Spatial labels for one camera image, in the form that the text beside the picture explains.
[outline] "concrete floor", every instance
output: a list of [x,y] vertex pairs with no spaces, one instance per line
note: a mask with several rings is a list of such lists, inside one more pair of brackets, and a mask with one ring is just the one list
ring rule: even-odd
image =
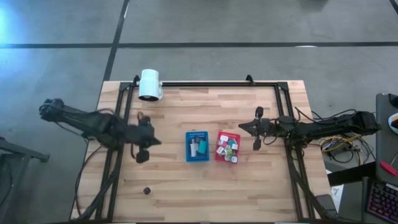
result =
[[[0,0],[0,44],[110,44],[122,4]],[[398,41],[398,15],[388,0],[131,0],[120,39],[376,41]],[[51,153],[48,164],[30,163],[14,223],[68,220],[86,146],[40,120],[38,107],[46,98],[62,98],[94,110],[110,50],[0,49],[0,136]],[[348,108],[375,111],[376,93],[396,94],[397,58],[398,47],[119,49],[110,80],[132,80],[144,68],[158,70],[163,80],[242,80],[247,74],[304,80],[312,109],[328,116]],[[349,215],[358,208],[348,201],[341,213]]]

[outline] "keyboard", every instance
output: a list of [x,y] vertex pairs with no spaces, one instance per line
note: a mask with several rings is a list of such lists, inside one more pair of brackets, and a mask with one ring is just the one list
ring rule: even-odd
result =
[[398,224],[398,187],[373,181],[367,212]]

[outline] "white lamp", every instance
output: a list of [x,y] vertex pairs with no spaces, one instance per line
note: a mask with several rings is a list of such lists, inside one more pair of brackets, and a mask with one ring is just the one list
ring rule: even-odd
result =
[[144,101],[158,101],[163,97],[162,82],[159,81],[159,72],[153,69],[144,69],[139,80],[139,99]]

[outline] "plastic basket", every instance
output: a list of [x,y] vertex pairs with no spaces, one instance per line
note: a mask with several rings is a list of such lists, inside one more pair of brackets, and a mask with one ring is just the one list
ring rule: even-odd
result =
[[[218,141],[220,140],[221,135],[227,136],[228,139],[234,139],[236,141],[236,144],[238,145],[238,150],[236,151],[236,157],[238,158],[238,162],[239,162],[239,148],[241,145],[241,136],[238,134],[226,133],[226,132],[220,131],[217,136],[216,151],[218,149]],[[225,161],[224,156],[220,156],[217,153],[215,153],[215,160],[220,161],[220,162],[229,162],[229,163],[235,164],[231,161]]]
[[[203,156],[191,156],[190,143],[195,137],[204,138],[206,141],[206,152]],[[194,131],[185,134],[185,157],[187,162],[207,162],[209,161],[209,137],[207,131]]]

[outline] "wooden table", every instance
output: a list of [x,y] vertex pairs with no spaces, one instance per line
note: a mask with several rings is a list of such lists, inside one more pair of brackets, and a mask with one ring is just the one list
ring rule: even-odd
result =
[[[104,82],[98,109],[115,108],[119,84]],[[293,107],[310,116],[304,82],[288,84]],[[239,123],[254,118],[257,106],[264,107],[263,118],[278,117],[273,88],[165,87],[164,98],[156,103],[140,101],[135,88],[129,123],[137,123],[138,111],[149,115],[162,145],[151,147],[150,160],[143,164],[135,162],[130,146],[125,145],[113,221],[296,221],[283,141],[278,139],[270,146],[262,145],[260,151],[253,151],[254,138],[238,128]],[[208,131],[210,162],[186,163],[187,131]],[[214,161],[218,131],[241,135],[238,164]],[[98,146],[91,142],[87,154]],[[102,149],[83,171],[78,191],[82,210],[98,193],[105,157],[106,149]],[[314,195],[330,194],[319,148],[306,148],[304,161]],[[143,194],[145,187],[150,187],[152,193]],[[108,202],[109,195],[104,202],[104,216]]]

